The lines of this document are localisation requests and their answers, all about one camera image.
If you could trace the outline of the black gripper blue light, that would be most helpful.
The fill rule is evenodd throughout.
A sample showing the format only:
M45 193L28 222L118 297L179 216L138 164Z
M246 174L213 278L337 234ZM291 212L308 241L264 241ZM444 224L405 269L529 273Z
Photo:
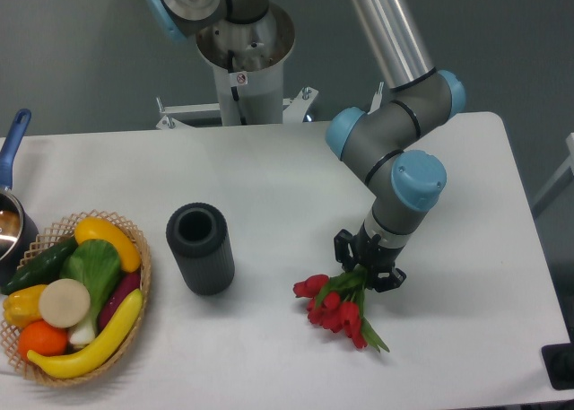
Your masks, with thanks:
M334 237L334 250L335 260L344 272L352 272L357 263L369 270L370 290L388 292L399 288L406 279L406 273L395 267L403 247L384 246L378 234L368 235L364 224L356 238L346 229L341 229Z

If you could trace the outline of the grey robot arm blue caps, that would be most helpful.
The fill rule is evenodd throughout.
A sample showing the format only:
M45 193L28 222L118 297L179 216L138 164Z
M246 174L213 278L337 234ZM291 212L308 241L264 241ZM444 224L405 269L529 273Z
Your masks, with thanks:
M283 62L294 44L289 15L270 0L146 0L165 34L194 39L213 69L225 126L285 121ZM336 157L375 200L356 234L340 231L335 257L345 271L362 266L377 292L405 279L396 258L438 202L447 174L413 144L465 106L457 77L438 70L403 0L352 0L392 100L370 112L351 107L326 130Z

